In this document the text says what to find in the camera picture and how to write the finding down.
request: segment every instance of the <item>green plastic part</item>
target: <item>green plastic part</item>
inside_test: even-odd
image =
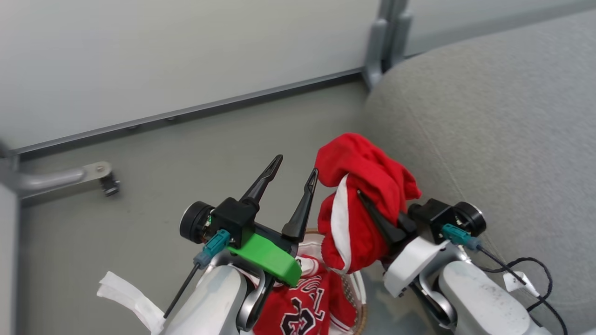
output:
[[[296,287],[302,269],[296,259],[281,250],[273,242],[259,234],[253,234],[240,249],[228,246],[228,250],[272,274],[291,287]]]

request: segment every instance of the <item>white tape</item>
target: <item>white tape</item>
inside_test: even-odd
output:
[[[518,276],[520,276],[520,278],[523,279],[523,281],[526,282],[526,285],[522,284],[511,273],[506,272],[503,275],[503,280],[505,281],[505,288],[507,289],[508,292],[519,290],[519,289],[525,289],[526,291],[528,291],[531,295],[533,295],[535,297],[540,296],[540,293],[538,293],[538,291],[536,291],[536,288],[534,288],[534,285],[532,285],[532,283],[530,282],[530,279],[527,278],[526,274],[524,274],[521,271],[515,271],[515,273]]]
[[[100,289],[97,291],[98,297],[113,300],[133,311],[149,329],[151,335],[162,332],[163,324],[166,322],[162,310],[147,299],[138,288],[110,271],[100,280],[100,284]]]

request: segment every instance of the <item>black cable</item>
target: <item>black cable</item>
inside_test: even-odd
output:
[[[170,306],[167,308],[166,312],[163,314],[163,318],[167,319],[167,317],[170,315],[170,313],[172,312],[172,310],[174,309],[174,306],[176,305],[176,302],[178,302],[178,300],[180,300],[180,297],[182,296],[182,294],[184,293],[184,290],[186,289],[186,287],[190,284],[190,281],[192,280],[192,278],[194,277],[194,274],[197,273],[198,267],[200,266],[199,263],[195,264],[193,267],[193,270],[188,274],[187,279],[184,281],[184,284],[182,284],[182,287],[178,290],[178,293],[176,294],[176,296],[174,297],[174,300],[172,300],[172,303],[170,304]]]
[[[482,271],[485,271],[485,272],[490,272],[490,273],[499,273],[499,272],[507,271],[507,272],[511,273],[516,279],[518,279],[520,281],[520,283],[522,283],[524,285],[526,285],[526,283],[515,272],[513,272],[513,270],[511,270],[511,267],[514,266],[514,265],[516,265],[516,264],[518,264],[518,263],[525,262],[525,261],[536,262],[537,264],[539,264],[544,269],[544,272],[547,274],[547,278],[548,278],[548,291],[547,291],[547,293],[546,293],[545,296],[538,296],[537,297],[538,298],[538,302],[536,302],[532,306],[528,307],[527,308],[527,311],[530,312],[534,308],[536,308],[537,306],[539,306],[540,304],[543,303],[551,311],[551,313],[557,318],[557,321],[559,321],[559,324],[561,325],[561,328],[563,329],[563,335],[568,335],[567,325],[565,325],[565,321],[563,321],[563,318],[553,308],[553,306],[551,306],[551,304],[549,304],[546,301],[546,298],[548,298],[551,295],[551,292],[552,292],[552,276],[551,276],[550,271],[546,267],[546,265],[544,265],[544,263],[542,263],[541,261],[539,261],[539,260],[537,260],[535,258],[532,258],[532,257],[525,257],[525,258],[518,258],[518,259],[514,260],[513,262],[510,262],[508,264],[505,264],[500,259],[498,259],[497,257],[495,257],[493,254],[491,254],[488,251],[486,251],[486,249],[484,249],[482,246],[478,246],[477,248],[478,248],[478,250],[480,250],[481,252],[483,252],[486,256],[488,256],[489,258],[491,258],[492,260],[494,260],[497,264],[499,264],[501,266],[500,269],[488,269],[488,268],[483,268],[481,266],[478,266],[479,269],[481,269]]]

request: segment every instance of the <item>gray fabric sofa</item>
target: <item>gray fabric sofa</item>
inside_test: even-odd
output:
[[[501,259],[546,263],[570,334],[596,327],[596,11],[406,60],[372,91],[365,118],[365,135],[424,198],[475,204]],[[516,268],[545,293],[540,267]],[[561,333],[546,308],[533,315]]]

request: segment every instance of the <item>gray floor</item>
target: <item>gray floor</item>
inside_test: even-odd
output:
[[[108,160],[122,192],[105,198],[93,189],[23,209],[18,334],[148,334],[132,312],[96,297],[105,273],[165,310],[199,250],[178,234],[186,207],[242,195],[281,153],[257,216],[281,229],[320,146],[359,131],[366,94],[362,83],[348,83],[26,162],[25,170],[50,172]],[[311,227],[332,191],[319,185]],[[366,269],[364,279],[367,333],[434,334],[413,294],[386,293],[380,266]]]

